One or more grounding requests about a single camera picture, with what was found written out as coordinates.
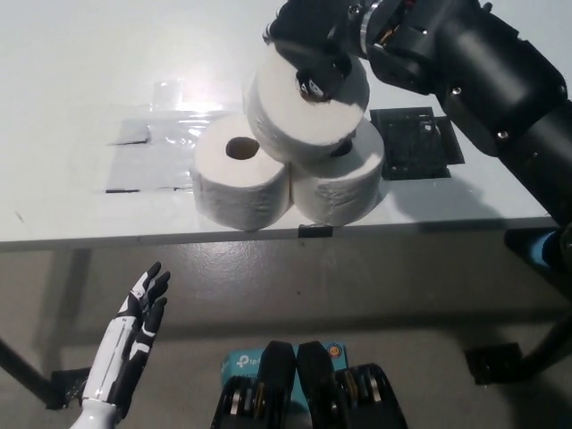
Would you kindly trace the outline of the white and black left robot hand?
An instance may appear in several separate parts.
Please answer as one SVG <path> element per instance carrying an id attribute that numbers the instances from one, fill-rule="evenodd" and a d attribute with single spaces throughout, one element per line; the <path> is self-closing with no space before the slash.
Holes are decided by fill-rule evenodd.
<path id="1" fill-rule="evenodd" d="M 82 394 L 84 400 L 112 404 L 122 416 L 127 413 L 164 317 L 170 277 L 156 262 L 132 286 L 107 325 Z"/>

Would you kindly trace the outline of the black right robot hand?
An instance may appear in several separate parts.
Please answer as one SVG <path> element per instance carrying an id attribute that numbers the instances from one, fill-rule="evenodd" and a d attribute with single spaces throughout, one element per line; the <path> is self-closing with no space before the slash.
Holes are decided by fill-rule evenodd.
<path id="1" fill-rule="evenodd" d="M 302 96 L 325 102 L 341 89 L 361 56 L 358 36 L 366 1 L 288 1 L 263 33 L 294 66 Z"/>

